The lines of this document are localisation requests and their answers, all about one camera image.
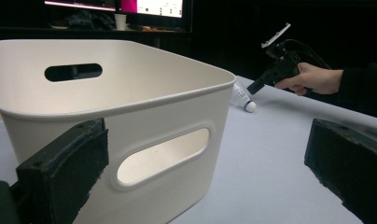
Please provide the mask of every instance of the person's arm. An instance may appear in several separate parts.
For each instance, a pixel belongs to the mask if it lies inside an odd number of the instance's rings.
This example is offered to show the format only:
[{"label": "person's arm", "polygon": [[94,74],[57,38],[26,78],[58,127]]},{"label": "person's arm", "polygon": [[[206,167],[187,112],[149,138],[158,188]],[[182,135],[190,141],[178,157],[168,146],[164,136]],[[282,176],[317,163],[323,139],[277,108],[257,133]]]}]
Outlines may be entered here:
[{"label": "person's arm", "polygon": [[377,63],[367,68],[323,69],[299,63],[300,73],[275,84],[277,89],[289,88],[304,95],[310,88],[320,94],[333,94],[335,105],[377,117]]},{"label": "person's arm", "polygon": [[377,63],[367,68],[344,68],[337,94],[343,107],[377,117]]}]

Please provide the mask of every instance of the bin handle hole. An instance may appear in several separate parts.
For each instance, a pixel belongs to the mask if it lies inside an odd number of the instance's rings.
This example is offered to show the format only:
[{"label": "bin handle hole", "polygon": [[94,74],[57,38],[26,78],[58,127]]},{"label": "bin handle hole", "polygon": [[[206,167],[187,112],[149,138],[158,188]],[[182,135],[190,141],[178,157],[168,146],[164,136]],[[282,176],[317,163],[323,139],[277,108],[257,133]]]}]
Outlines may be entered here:
[{"label": "bin handle hole", "polygon": [[48,81],[59,82],[98,77],[102,71],[98,63],[82,63],[51,66],[44,73]]},{"label": "bin handle hole", "polygon": [[196,158],[206,149],[209,137],[209,130],[202,128],[136,152],[119,166],[118,182],[125,187],[137,186],[179,163]]}]

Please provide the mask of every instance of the storage bin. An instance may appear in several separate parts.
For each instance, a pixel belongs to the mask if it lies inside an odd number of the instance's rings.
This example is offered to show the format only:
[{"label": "storage bin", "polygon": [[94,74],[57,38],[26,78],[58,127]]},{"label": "storage bin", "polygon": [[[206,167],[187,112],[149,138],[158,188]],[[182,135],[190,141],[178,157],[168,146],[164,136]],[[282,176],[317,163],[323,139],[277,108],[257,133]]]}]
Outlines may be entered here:
[{"label": "storage bin", "polygon": [[166,223],[199,201],[234,82],[223,69],[130,41],[0,41],[0,112],[19,162],[105,118],[110,163],[75,223]]}]

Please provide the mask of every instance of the white table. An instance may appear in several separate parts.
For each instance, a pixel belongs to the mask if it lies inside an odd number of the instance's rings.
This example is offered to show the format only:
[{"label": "white table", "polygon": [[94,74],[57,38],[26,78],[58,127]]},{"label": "white table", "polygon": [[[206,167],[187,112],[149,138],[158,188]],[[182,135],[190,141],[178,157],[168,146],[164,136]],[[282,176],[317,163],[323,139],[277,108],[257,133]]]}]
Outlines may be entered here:
[{"label": "white table", "polygon": [[[252,81],[238,77],[245,85]],[[304,165],[314,118],[338,122],[377,140],[377,119],[264,87],[255,113],[231,106],[211,188],[173,224],[357,224],[341,200]],[[18,165],[0,121],[0,179]]]}]

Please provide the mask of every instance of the white cup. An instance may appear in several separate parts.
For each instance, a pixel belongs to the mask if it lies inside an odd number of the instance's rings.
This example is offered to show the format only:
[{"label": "white cup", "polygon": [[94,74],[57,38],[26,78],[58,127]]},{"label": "white cup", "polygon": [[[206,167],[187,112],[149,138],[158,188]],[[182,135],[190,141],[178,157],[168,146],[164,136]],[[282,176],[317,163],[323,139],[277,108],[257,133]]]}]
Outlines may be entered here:
[{"label": "white cup", "polygon": [[127,23],[127,15],[115,14],[115,19],[117,30],[125,30],[125,26]]}]

